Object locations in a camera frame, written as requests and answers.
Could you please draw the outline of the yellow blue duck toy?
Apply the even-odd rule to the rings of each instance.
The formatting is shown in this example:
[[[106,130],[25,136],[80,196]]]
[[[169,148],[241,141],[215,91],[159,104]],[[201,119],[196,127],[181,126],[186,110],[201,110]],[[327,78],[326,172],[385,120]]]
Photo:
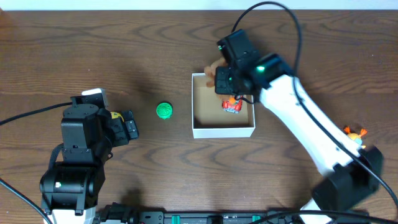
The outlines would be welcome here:
[[[362,137],[364,137],[368,133],[366,129],[361,129],[359,133],[355,133],[350,129],[349,126],[345,126],[343,128],[343,131],[351,140],[359,144],[363,149],[366,148],[366,146],[363,145],[363,140],[362,140]]]

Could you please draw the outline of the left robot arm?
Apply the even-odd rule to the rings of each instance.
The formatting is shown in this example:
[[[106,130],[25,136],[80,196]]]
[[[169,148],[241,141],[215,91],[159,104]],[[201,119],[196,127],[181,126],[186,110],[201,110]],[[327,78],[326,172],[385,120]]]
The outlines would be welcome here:
[[[73,104],[63,112],[63,142],[40,180],[42,208],[51,223],[92,223],[112,150],[139,136],[132,111]]]

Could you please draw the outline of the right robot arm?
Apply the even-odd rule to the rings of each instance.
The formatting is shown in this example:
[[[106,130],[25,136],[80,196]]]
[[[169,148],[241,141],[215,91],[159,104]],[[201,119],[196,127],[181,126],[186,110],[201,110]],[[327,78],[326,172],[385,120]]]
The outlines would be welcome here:
[[[364,149],[336,127],[279,55],[261,57],[243,30],[217,44],[227,65],[216,69],[216,93],[252,95],[287,126],[324,177],[303,206],[317,214],[301,215],[304,223],[330,223],[333,216],[320,212],[346,212],[378,190],[376,177],[384,162],[380,150],[374,146]]]

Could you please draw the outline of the brown plush toy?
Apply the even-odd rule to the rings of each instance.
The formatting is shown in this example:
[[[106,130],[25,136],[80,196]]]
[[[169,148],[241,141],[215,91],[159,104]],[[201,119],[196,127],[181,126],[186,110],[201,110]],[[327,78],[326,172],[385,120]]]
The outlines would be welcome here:
[[[215,85],[215,76],[216,76],[216,69],[218,67],[225,67],[227,66],[226,60],[221,57],[220,59],[214,61],[211,65],[206,66],[204,68],[204,73],[205,76],[207,77],[208,81],[206,82],[206,86],[208,88],[213,88]],[[236,99],[234,98],[233,95],[219,95],[217,94],[217,97],[223,101],[229,101],[232,103],[236,102]]]

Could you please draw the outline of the red toy fire truck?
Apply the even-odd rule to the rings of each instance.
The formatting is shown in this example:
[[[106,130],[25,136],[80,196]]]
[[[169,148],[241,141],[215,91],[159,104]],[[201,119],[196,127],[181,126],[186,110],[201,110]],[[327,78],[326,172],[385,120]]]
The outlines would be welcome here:
[[[223,100],[222,109],[226,112],[238,114],[241,111],[243,101],[241,99],[229,98],[228,100]]]

